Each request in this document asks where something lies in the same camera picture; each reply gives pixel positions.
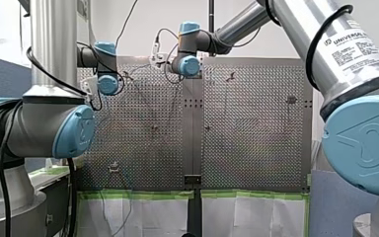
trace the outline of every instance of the metal bracket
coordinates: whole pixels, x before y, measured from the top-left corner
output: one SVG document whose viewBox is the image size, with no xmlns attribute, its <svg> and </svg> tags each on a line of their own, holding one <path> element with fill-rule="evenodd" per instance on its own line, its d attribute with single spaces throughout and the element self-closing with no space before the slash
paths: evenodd
<svg viewBox="0 0 379 237">
<path fill-rule="evenodd" d="M 201 175 L 186 175 L 185 184 L 186 185 L 201 185 Z"/>
<path fill-rule="evenodd" d="M 112 164 L 109 165 L 109 171 L 110 173 L 119 173 L 119 164 L 114 161 Z"/>
</svg>

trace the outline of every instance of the perforated metal panel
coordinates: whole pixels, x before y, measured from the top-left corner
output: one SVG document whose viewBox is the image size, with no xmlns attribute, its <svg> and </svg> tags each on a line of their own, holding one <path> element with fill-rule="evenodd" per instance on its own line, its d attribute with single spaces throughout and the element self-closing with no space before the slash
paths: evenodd
<svg viewBox="0 0 379 237">
<path fill-rule="evenodd" d="M 202 187 L 302 191 L 310 172 L 311 98 L 301 61 L 204 61 Z"/>
<path fill-rule="evenodd" d="M 109 172 L 114 162 L 136 190 L 184 188 L 182 85 L 142 67 L 147 63 L 147 58 L 118 59 L 118 70 L 133 79 L 126 79 L 120 95 L 103 98 L 95 140 L 79 172 L 81 190 L 123 189 L 120 174 Z M 79 78 L 91 75 L 90 69 L 78 72 Z"/>
</svg>

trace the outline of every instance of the green tape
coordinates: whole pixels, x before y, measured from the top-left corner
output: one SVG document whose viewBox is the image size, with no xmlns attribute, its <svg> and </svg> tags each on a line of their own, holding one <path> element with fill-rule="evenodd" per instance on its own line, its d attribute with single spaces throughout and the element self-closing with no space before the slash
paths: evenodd
<svg viewBox="0 0 379 237">
<path fill-rule="evenodd" d="M 201 191 L 202 198 L 270 198 L 270 199 L 286 199 L 286 200 L 303 200 L 301 194 L 286 194 L 274 192 L 260 191 L 243 191 L 243 190 L 222 190 L 222 191 Z"/>
<path fill-rule="evenodd" d="M 30 172 L 30 175 L 46 174 L 46 175 L 60 175 L 69 171 L 68 167 L 54 167 L 45 171 L 44 168 Z"/>
<path fill-rule="evenodd" d="M 310 196 L 304 194 L 304 237 L 309 237 L 309 222 L 310 222 Z"/>
<path fill-rule="evenodd" d="M 312 174 L 307 175 L 307 186 L 312 187 Z"/>
<path fill-rule="evenodd" d="M 103 190 L 79 192 L 79 199 L 140 199 L 171 200 L 192 199 L 193 192 L 142 192 L 124 190 Z"/>
</svg>

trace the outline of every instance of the metal latch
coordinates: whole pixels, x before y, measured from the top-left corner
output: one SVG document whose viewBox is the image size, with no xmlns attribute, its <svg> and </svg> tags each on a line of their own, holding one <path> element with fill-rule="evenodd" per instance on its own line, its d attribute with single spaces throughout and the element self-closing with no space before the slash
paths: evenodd
<svg viewBox="0 0 379 237">
<path fill-rule="evenodd" d="M 186 185 L 201 185 L 201 175 L 186 175 L 185 184 Z"/>
</svg>

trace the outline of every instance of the label sticker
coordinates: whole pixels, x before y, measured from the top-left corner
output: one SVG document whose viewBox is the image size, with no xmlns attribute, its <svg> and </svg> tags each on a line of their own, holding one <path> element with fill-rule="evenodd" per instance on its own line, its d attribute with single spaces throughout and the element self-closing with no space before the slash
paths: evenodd
<svg viewBox="0 0 379 237">
<path fill-rule="evenodd" d="M 349 29 L 324 40 L 331 57 L 345 75 L 379 63 L 379 48 L 362 29 Z"/>
<path fill-rule="evenodd" d="M 349 25 L 350 25 L 352 28 L 358 28 L 358 29 L 361 29 L 361 26 L 360 26 L 359 23 L 357 23 L 355 20 L 347 20 L 347 22 L 349 23 Z"/>
</svg>

